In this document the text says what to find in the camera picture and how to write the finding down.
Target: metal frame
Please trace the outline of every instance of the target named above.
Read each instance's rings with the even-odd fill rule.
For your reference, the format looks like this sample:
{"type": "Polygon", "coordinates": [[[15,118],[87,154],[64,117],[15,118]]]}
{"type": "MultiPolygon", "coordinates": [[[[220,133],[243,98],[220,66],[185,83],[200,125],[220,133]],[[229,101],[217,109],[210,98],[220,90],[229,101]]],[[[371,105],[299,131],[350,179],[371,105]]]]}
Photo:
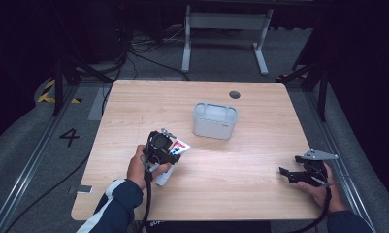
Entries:
{"type": "Polygon", "coordinates": [[[182,72],[190,69],[191,56],[191,28],[224,28],[242,30],[260,30],[260,39],[253,44],[255,57],[262,75],[269,74],[262,48],[269,29],[273,10],[268,10],[261,15],[248,14],[222,14],[222,13],[191,13],[191,7],[187,6],[185,12],[185,44],[182,56],[182,72]]]}
{"type": "Polygon", "coordinates": [[[343,162],[343,157],[341,153],[339,152],[339,149],[337,148],[337,145],[333,139],[333,136],[326,124],[326,122],[322,121],[319,114],[316,110],[316,101],[312,94],[312,92],[305,92],[306,100],[308,101],[308,104],[310,106],[310,109],[312,111],[312,114],[314,115],[314,118],[317,122],[318,127],[321,130],[322,135],[324,136],[324,139],[327,143],[328,148],[330,149],[330,153],[338,154],[340,156],[339,159],[334,160],[332,163],[334,165],[334,168],[337,173],[338,180],[341,183],[342,189],[344,190],[344,193],[351,205],[352,211],[360,216],[363,220],[366,221],[366,223],[370,226],[373,232],[375,232],[375,228],[373,226],[373,222],[367,213],[366,207],[364,206],[364,203],[360,197],[360,194],[357,190],[357,187],[354,184],[354,181],[349,176],[348,170],[345,167],[345,164],[343,162]]]}

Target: metal bar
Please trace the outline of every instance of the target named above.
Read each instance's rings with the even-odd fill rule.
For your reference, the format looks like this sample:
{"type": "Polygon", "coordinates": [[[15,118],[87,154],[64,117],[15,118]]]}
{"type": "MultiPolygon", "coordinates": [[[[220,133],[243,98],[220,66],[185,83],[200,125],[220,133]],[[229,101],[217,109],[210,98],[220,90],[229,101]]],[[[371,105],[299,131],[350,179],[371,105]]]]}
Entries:
{"type": "Polygon", "coordinates": [[[3,207],[0,210],[0,232],[4,232],[5,227],[13,216],[13,213],[16,210],[16,206],[21,200],[22,195],[30,184],[34,173],[36,172],[41,160],[43,159],[43,156],[49,145],[49,141],[52,133],[55,130],[55,127],[57,126],[58,122],[60,121],[60,119],[64,115],[64,112],[67,109],[67,103],[70,103],[70,100],[74,98],[77,89],[78,88],[76,86],[68,87],[66,96],[64,98],[65,104],[62,106],[58,115],[51,118],[45,132],[43,133],[39,143],[37,144],[37,147],[34,149],[24,169],[17,178],[12,191],[4,202],[3,207]]]}
{"type": "Polygon", "coordinates": [[[327,143],[328,148],[330,149],[330,153],[338,154],[340,159],[333,160],[334,167],[336,168],[337,177],[341,183],[342,189],[345,192],[345,195],[348,198],[348,201],[351,205],[353,212],[362,217],[363,220],[367,222],[373,232],[375,232],[375,228],[373,227],[372,220],[370,219],[369,214],[367,213],[366,207],[361,200],[360,194],[357,190],[357,187],[354,184],[354,181],[350,178],[347,168],[343,162],[343,157],[337,148],[337,145],[333,139],[333,136],[327,126],[326,122],[323,122],[320,116],[316,111],[316,102],[312,92],[305,92],[306,100],[310,106],[311,112],[314,115],[315,121],[319,126],[322,135],[327,143]]]}

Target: human hand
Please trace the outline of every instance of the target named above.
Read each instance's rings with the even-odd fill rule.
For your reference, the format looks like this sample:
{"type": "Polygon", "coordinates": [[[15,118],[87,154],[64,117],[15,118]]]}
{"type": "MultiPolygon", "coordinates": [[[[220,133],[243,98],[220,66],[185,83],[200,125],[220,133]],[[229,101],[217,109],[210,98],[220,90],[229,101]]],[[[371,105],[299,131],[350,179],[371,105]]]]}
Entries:
{"type": "MultiPolygon", "coordinates": [[[[332,198],[330,200],[330,207],[328,209],[329,213],[337,212],[337,211],[346,211],[347,208],[341,201],[339,189],[335,185],[334,176],[331,171],[331,168],[326,163],[324,163],[324,166],[327,169],[328,183],[332,184],[330,186],[332,198]]],[[[315,187],[305,182],[297,182],[297,186],[301,190],[309,193],[312,196],[312,198],[315,200],[315,202],[321,208],[324,208],[325,196],[326,196],[326,189],[324,188],[324,186],[321,185],[319,187],[315,187]]]]}
{"type": "MultiPolygon", "coordinates": [[[[146,167],[142,159],[142,156],[144,156],[143,149],[145,147],[144,145],[137,146],[136,154],[131,158],[127,171],[127,179],[138,185],[141,190],[146,188],[146,181],[144,180],[146,167]]],[[[152,177],[155,179],[158,175],[167,172],[170,168],[170,163],[162,164],[152,172],[152,177]]]]}

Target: gray carpet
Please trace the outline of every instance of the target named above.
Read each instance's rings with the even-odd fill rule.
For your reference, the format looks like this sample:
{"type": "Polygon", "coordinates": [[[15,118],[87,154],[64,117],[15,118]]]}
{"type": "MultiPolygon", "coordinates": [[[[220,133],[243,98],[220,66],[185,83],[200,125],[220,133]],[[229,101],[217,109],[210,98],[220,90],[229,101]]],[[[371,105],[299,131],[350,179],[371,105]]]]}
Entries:
{"type": "MultiPolygon", "coordinates": [[[[187,76],[192,81],[274,82],[278,75],[291,73],[291,67],[309,34],[310,30],[270,30],[263,47],[270,75],[263,77],[259,73],[254,53],[250,48],[253,39],[258,38],[257,34],[244,31],[237,36],[227,36],[216,31],[200,31],[193,37],[190,72],[187,76]]],[[[182,48],[183,43],[176,41],[140,55],[180,69],[182,48]]],[[[136,71],[138,72],[136,79],[183,79],[181,73],[177,71],[158,66],[133,54],[128,54],[128,57],[129,60],[120,74],[121,79],[134,79],[136,71]]],[[[45,83],[39,86],[37,93],[33,94],[33,98],[39,97],[47,78],[45,77],[45,83]]],[[[298,88],[298,84],[299,82],[295,81],[287,86],[308,142],[313,148],[327,151],[328,144],[315,121],[316,116],[309,107],[307,95],[298,88]]],[[[19,201],[11,221],[36,198],[66,177],[88,155],[100,123],[103,93],[107,93],[109,87],[108,84],[102,84],[92,78],[81,83],[75,97],[81,98],[82,103],[69,104],[58,122],[44,157],[19,201]],[[72,128],[76,128],[76,135],[80,137],[68,147],[69,140],[59,137],[72,128]]],[[[52,104],[37,103],[34,110],[18,120],[1,136],[0,209],[42,138],[52,111],[52,104]]],[[[333,135],[341,159],[349,171],[350,179],[358,188],[376,232],[388,233],[389,194],[375,175],[350,130],[331,88],[328,91],[326,118],[326,126],[333,135]]],[[[71,219],[71,209],[76,196],[69,193],[69,190],[70,187],[80,184],[83,170],[84,166],[31,208],[10,232],[76,231],[82,222],[71,219]]],[[[349,199],[345,198],[345,201],[347,206],[350,206],[349,199]]],[[[272,221],[272,228],[275,233],[287,232],[307,224],[308,221],[272,221]]],[[[325,221],[319,225],[318,232],[327,232],[325,221]]]]}

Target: metal stand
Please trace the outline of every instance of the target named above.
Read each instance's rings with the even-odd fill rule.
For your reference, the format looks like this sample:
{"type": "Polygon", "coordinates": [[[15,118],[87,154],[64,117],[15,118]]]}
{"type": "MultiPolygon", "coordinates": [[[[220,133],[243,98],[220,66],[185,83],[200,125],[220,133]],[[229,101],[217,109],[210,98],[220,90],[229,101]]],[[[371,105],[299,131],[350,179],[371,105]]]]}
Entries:
{"type": "Polygon", "coordinates": [[[261,49],[269,29],[272,14],[273,10],[268,10],[265,15],[191,13],[190,6],[187,6],[185,13],[185,45],[181,71],[188,72],[190,68],[191,28],[224,28],[261,31],[260,40],[258,43],[253,44],[253,49],[261,74],[264,76],[268,75],[269,71],[261,49]]]}

